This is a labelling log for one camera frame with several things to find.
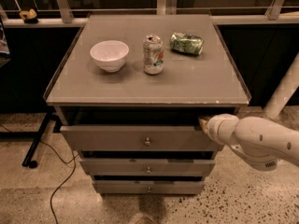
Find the gray drawer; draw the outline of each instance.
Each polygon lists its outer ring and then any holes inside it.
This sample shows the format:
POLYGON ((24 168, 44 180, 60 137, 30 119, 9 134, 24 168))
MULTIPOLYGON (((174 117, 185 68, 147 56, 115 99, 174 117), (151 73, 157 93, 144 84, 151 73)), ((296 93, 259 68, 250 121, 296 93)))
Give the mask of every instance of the gray drawer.
POLYGON ((204 185, 203 181, 96 181, 93 183, 96 191, 102 194, 199 194, 204 185))
POLYGON ((193 126, 63 126, 61 132, 74 150, 217 150, 193 126))
POLYGON ((87 175, 207 176, 213 160, 90 159, 80 164, 87 175))

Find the cabinet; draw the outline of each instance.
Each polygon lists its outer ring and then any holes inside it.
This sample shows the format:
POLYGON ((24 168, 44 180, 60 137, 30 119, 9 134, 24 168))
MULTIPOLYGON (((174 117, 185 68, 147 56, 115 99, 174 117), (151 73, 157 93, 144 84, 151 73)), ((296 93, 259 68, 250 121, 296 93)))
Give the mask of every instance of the cabinet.
POLYGON ((91 15, 61 70, 46 100, 100 193, 200 193, 221 147, 199 118, 233 113, 250 98, 207 15, 91 15), (170 50, 175 31, 203 37, 202 55, 170 50), (151 33, 165 43, 157 76, 143 72, 142 42, 151 33), (108 39, 130 48, 126 65, 112 74, 89 56, 108 39))

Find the white pole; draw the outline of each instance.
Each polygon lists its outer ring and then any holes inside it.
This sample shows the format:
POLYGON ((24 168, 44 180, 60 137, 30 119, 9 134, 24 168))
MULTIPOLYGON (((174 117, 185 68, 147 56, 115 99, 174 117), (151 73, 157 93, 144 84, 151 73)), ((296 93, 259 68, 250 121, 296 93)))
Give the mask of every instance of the white pole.
POLYGON ((263 109, 264 113, 270 119, 278 117, 280 111, 291 99, 294 92, 299 86, 299 53, 293 60, 289 70, 284 78, 280 81, 277 89, 272 95, 266 107, 263 109))

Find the drawer handle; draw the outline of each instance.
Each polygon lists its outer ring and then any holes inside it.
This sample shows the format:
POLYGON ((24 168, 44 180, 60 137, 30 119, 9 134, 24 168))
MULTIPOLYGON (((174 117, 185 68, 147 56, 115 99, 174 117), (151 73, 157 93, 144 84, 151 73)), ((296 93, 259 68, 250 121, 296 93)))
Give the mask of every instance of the drawer handle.
POLYGON ((150 146, 150 139, 147 137, 146 140, 144 141, 145 146, 150 146))
POLYGON ((150 175, 151 169, 148 167, 146 172, 147 172, 148 175, 150 175))

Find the yellow and black object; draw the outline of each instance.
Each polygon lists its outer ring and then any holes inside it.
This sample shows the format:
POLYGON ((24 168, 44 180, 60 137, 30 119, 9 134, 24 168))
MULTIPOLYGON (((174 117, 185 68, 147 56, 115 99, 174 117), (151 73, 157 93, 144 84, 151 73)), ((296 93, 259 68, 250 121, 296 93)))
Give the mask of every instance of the yellow and black object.
POLYGON ((36 11, 31 8, 29 10, 22 10, 20 12, 20 17, 23 19, 25 23, 37 23, 37 14, 36 11))

